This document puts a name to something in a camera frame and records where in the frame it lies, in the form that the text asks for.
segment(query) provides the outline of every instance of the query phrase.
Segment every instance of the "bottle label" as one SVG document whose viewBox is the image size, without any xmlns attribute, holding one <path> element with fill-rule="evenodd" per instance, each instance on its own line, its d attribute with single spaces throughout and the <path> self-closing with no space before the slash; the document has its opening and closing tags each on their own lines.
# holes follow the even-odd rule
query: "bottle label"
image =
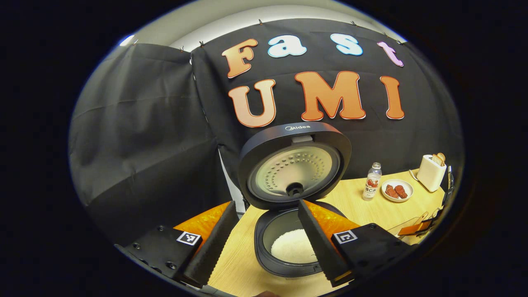
<svg viewBox="0 0 528 297">
<path fill-rule="evenodd" d="M 378 189 L 378 182 L 379 180 L 368 179 L 366 181 L 365 190 L 363 191 L 363 195 L 369 198 L 374 197 L 374 194 L 376 194 L 376 190 Z"/>
</svg>

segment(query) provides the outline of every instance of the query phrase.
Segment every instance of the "white rice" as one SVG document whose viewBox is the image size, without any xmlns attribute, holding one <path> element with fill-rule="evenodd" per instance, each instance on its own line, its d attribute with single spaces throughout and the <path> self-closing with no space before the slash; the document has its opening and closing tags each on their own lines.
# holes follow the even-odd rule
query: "white rice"
<svg viewBox="0 0 528 297">
<path fill-rule="evenodd" d="M 271 254 L 285 262 L 305 264 L 317 262 L 314 249 L 304 229 L 286 232 L 271 246 Z"/>
</svg>

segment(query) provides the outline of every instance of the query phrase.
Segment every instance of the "blue letter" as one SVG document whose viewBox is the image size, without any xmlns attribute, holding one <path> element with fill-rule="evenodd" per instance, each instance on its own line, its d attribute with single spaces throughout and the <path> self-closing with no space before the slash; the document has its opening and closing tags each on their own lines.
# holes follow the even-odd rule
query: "blue letter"
<svg viewBox="0 0 528 297">
<path fill-rule="evenodd" d="M 330 39 L 337 43 L 337 49 L 343 54 L 361 55 L 363 49 L 358 45 L 356 38 L 350 35 L 334 33 L 330 35 Z"/>
<path fill-rule="evenodd" d="M 293 35 L 281 35 L 272 38 L 269 45 L 273 45 L 268 50 L 268 55 L 274 58 L 285 57 L 291 55 L 302 55 L 306 52 L 306 48 L 300 43 L 300 39 Z"/>
</svg>

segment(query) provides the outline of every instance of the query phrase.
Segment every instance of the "plastic bottle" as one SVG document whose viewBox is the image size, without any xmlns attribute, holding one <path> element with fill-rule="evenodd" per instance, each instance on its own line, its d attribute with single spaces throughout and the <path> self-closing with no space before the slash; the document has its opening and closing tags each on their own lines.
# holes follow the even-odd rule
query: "plastic bottle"
<svg viewBox="0 0 528 297">
<path fill-rule="evenodd" d="M 370 201 L 372 200 L 372 198 L 374 198 L 376 191 L 379 187 L 381 187 L 380 179 L 381 164 L 375 162 L 374 164 L 372 164 L 372 168 L 370 168 L 366 176 L 365 190 L 363 190 L 363 195 L 361 195 L 363 197 L 363 200 Z"/>
</svg>

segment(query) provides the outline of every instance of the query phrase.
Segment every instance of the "cooked meat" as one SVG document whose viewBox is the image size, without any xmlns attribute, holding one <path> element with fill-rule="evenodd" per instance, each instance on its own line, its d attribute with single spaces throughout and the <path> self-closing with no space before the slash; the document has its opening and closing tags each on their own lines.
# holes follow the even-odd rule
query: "cooked meat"
<svg viewBox="0 0 528 297">
<path fill-rule="evenodd" d="M 400 196 L 401 199 L 407 198 L 407 193 L 405 193 L 405 190 L 401 185 L 397 185 L 396 188 L 394 188 L 398 196 Z"/>
<path fill-rule="evenodd" d="M 398 198 L 398 193 L 396 193 L 394 188 L 389 184 L 387 185 L 387 189 L 385 190 L 385 193 L 387 193 L 387 195 L 391 196 L 392 198 L 395 198 L 395 199 Z"/>
</svg>

